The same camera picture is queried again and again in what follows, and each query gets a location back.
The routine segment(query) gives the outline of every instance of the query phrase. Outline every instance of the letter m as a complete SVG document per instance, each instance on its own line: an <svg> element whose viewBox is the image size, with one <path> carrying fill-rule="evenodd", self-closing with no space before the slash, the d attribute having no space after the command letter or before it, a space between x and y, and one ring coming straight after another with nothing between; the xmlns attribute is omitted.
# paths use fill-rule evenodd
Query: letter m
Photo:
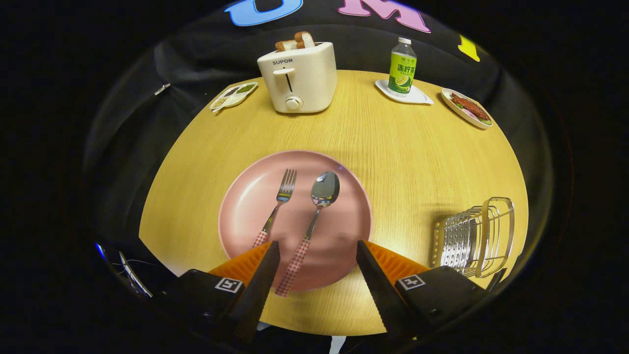
<svg viewBox="0 0 629 354"><path fill-rule="evenodd" d="M381 0L345 0L345 5L338 9L342 14L350 16L371 16L371 12L362 7L362 3L375 11L380 18L386 20L396 11L399 16L396 21L401 25L410 27L414 30L430 33L430 29L424 24L420 12L408 6L396 3L395 1Z"/></svg>

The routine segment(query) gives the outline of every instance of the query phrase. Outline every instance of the small plate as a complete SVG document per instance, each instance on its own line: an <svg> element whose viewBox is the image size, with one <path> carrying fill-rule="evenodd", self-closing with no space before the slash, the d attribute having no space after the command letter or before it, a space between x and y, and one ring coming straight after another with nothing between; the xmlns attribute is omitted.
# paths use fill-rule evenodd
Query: small plate
<svg viewBox="0 0 629 354"><path fill-rule="evenodd" d="M480 119L478 119L472 112L464 109L459 108L454 102L452 102L451 99L451 95L452 94L456 94L457 96L461 97L461 98L465 98L466 100L474 103L475 105L477 105L480 109L483 110L483 112L485 112L485 114L487 115L487 117L489 117L489 124L482 122ZM456 112L458 115L460 115L463 119L467 120L468 122L470 122L473 126L477 127L477 128L481 128L481 129L487 129L489 127L491 127L492 125L494 125L493 120L494 118L492 118L489 114L489 112L487 112L487 110L477 101L472 100L471 98L467 97L466 95L462 94L462 93L458 93L452 89L447 89L444 88L441 90L441 96L443 98L443 100L445 101L445 103L448 105L448 107L450 107L454 112Z"/></svg>
<svg viewBox="0 0 629 354"><path fill-rule="evenodd" d="M310 248L291 291L306 291L341 280L356 267L356 242L371 234L371 206L356 176L340 162L318 152L291 150L264 157L231 184L218 214L218 234L227 257L253 246L273 208L287 168L297 170L291 199L282 205L269 232L279 242L280 263L273 281L278 286L298 244L315 216L310 196L321 173L333 171L341 184L338 199L319 214Z"/></svg>
<svg viewBox="0 0 629 354"><path fill-rule="evenodd" d="M421 92L420 89L416 88L415 86L411 86L411 92L405 97L391 94L387 88L389 86L388 80L378 80L376 81L376 86L380 89L380 91L382 91L382 93L387 95L390 99L396 100L398 102L415 103L415 104L426 103L429 105L435 104L433 100L430 99L430 97L426 96L425 93Z"/></svg>
<svg viewBox="0 0 629 354"><path fill-rule="evenodd" d="M251 85L251 84L253 84L253 87L249 91L238 93L238 90L240 88L242 88L244 86L247 86L247 85ZM221 94L221 96L219 96L217 99L215 99L209 107L212 109L212 112L217 112L217 111L220 111L223 108L239 105L240 102L242 102L242 100L244 100L245 97L247 97L247 95L250 94L251 92L253 92L257 87L258 87L258 82L257 81L252 81L251 83L241 84L241 85L238 85L238 86L232 86L232 87L226 89L223 92L223 94ZM231 95L226 96L226 94L229 93L233 89L236 89L236 91L234 93L232 93ZM222 104L220 104L218 106L214 106L217 101L222 100L223 98L226 98L226 100L224 102L222 102Z"/></svg>

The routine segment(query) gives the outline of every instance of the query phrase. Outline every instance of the table surface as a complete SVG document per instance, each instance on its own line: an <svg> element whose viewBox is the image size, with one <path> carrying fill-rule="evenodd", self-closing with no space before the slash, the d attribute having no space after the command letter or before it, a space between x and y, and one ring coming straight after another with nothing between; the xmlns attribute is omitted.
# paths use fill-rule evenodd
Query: table surface
<svg viewBox="0 0 629 354"><path fill-rule="evenodd" d="M206 106L153 181L140 239L177 276L226 262L218 212L233 180L262 157L303 149L334 157L362 182L372 205L372 242L424 265L443 216L509 197L516 224L508 275L525 242L528 202L506 137L497 124L480 130L460 118L439 86L415 80L435 104L411 105L382 94L379 79L387 75L338 71L332 103L319 113L277 113L262 78L247 80L259 86L240 105L219 113ZM486 287L490 278L471 279ZM332 285L286 298L271 289L260 320L325 335L386 331L358 267Z"/></svg>

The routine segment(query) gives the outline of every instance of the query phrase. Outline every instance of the bottle label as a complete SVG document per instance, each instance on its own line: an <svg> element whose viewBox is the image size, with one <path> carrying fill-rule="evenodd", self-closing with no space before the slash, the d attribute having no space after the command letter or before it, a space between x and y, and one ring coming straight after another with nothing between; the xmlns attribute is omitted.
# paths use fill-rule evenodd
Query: bottle label
<svg viewBox="0 0 629 354"><path fill-rule="evenodd" d="M415 76L417 58L391 53L389 89L398 93L409 93Z"/></svg>

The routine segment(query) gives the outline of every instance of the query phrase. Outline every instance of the plastic bottle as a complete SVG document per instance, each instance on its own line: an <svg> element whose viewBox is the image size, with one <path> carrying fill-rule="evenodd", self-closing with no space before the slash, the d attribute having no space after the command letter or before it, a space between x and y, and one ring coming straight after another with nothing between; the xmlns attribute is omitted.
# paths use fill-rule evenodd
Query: plastic bottle
<svg viewBox="0 0 629 354"><path fill-rule="evenodd" d="M411 40L398 37L398 45L391 50L388 85L391 94L406 96L411 91L415 65L417 65L417 55L411 48Z"/></svg>

